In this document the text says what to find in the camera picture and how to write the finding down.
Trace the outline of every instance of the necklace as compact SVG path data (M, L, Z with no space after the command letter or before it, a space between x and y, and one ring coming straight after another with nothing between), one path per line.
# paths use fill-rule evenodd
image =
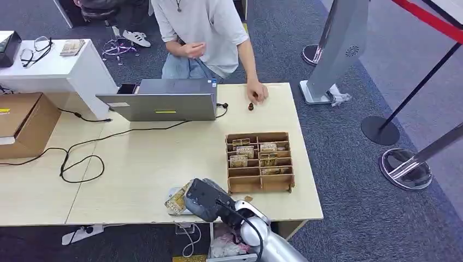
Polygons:
M182 2L182 0L175 0L177 2L177 12L182 12L182 9L180 8L180 2Z

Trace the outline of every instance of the eyeglasses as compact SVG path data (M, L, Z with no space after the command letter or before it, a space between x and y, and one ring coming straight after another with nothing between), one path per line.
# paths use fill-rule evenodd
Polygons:
M23 49L20 55L22 61L22 67L29 68L33 64L39 62L42 58L44 58L52 49L54 43L51 41L51 38L48 39L47 37L39 37L34 41L34 49ZM41 53L41 55L34 59L34 54Z

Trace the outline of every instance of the speaker grille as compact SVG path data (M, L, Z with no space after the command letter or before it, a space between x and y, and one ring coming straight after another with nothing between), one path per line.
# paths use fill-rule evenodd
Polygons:
M356 45L353 45L346 50L346 56L347 57L356 56L359 53L359 51L360 51L360 48Z

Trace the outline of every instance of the hand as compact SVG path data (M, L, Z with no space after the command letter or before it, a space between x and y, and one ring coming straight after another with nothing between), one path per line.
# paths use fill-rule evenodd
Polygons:
M189 43L185 44L180 48L184 57L188 58L199 58L204 55L206 51L206 43Z
M246 89L247 97L254 105L263 102L269 96L267 87L260 83L258 79L248 80Z

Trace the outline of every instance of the laptop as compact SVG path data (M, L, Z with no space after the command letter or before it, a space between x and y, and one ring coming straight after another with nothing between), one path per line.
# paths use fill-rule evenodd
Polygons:
M216 79L143 79L129 86L96 97L131 122L216 119Z

